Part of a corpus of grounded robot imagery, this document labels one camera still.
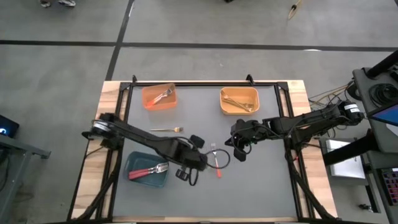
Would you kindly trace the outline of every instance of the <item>orange container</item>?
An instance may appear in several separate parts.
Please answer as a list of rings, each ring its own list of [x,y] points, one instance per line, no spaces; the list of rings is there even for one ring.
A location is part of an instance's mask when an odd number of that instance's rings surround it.
[[[243,108],[227,103],[223,101],[223,96],[220,92],[220,105],[224,114],[250,115],[260,108],[259,93],[253,87],[224,87],[221,91],[238,103],[250,104],[252,106],[252,111],[246,111]]]
[[[156,100],[157,97],[165,94],[169,89],[172,90],[171,94]],[[142,89],[142,105],[144,105],[145,109],[150,111],[175,107],[177,105],[177,94],[175,92],[174,83],[144,87]]]

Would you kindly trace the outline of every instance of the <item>blue container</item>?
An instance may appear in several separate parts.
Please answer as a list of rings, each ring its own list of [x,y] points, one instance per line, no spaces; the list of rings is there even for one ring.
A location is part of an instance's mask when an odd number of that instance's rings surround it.
[[[159,156],[134,151],[130,153],[129,157],[127,158],[126,166],[124,168],[125,176],[128,180],[130,171],[139,170],[139,169],[148,169],[151,167],[155,167],[157,164],[163,162],[168,162],[168,161]],[[130,181],[153,187],[163,187],[164,184],[166,183],[168,172],[169,170],[161,172],[159,174],[153,173],[145,177],[136,178]]]

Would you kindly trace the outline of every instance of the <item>wooden table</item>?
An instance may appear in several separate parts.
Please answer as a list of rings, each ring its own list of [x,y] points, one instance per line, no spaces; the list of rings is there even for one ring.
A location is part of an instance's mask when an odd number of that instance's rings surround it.
[[[278,80],[280,82],[287,82],[289,85],[290,99],[293,106],[294,115],[300,115],[311,111],[308,102],[307,92],[305,91],[304,82],[302,80]],[[275,80],[267,81],[260,80],[257,82],[276,82]],[[96,118],[101,113],[114,113],[116,107],[116,101],[119,94],[119,81],[108,81],[104,82],[101,97],[98,103],[98,109],[96,112]],[[121,118],[123,118],[123,111],[125,109],[126,102],[122,103]],[[285,98],[282,96],[282,105],[284,106],[284,114],[289,114],[286,107]],[[318,141],[312,140],[311,144],[318,144]],[[94,151],[99,148],[100,141],[90,141],[88,145],[87,153]],[[75,203],[72,211],[72,218],[79,217],[87,208],[87,206],[93,201],[96,194],[100,190],[101,181],[104,172],[104,164],[106,160],[107,149],[99,150],[86,158],[83,164],[83,170],[80,177],[80,183],[78,185],[78,191],[75,199]],[[321,150],[317,147],[306,147],[302,150],[305,170],[307,173],[308,184],[311,191],[314,193],[319,202],[326,208],[326,210],[337,217],[335,203],[331,194],[328,176],[326,174],[325,165]],[[109,208],[109,196],[111,188],[104,200],[103,217],[107,216]],[[305,197],[301,189],[299,190],[300,203],[302,205],[303,215],[308,217],[308,210],[305,201]],[[297,217],[278,217],[278,218],[214,218],[214,217],[114,217],[114,222],[295,222]]]

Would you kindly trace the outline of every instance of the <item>concrete floor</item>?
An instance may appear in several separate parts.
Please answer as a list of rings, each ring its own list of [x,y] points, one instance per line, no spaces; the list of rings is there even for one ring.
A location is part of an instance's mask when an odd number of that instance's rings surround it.
[[[128,0],[77,0],[74,9],[36,1],[0,2],[0,40],[115,42]],[[398,46],[393,0],[308,0],[289,22],[295,0],[136,0],[125,42]],[[0,45],[0,113],[21,124],[18,138],[52,151],[34,159],[14,204],[28,223],[66,219],[113,47]],[[301,50],[146,49],[123,47],[113,80],[304,80],[309,96],[346,84],[355,68],[371,67],[390,52]],[[338,131],[361,137],[369,123]],[[362,186],[332,185],[339,217],[388,223],[358,209]]]

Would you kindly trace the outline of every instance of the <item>shoe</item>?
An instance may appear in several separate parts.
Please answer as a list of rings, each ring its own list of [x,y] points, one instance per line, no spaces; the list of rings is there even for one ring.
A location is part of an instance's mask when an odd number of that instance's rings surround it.
[[[40,0],[39,3],[40,5],[42,5],[43,8],[48,8],[51,6],[51,2],[49,1]]]
[[[67,6],[67,7],[75,7],[76,2],[74,0],[58,0],[58,3]]]

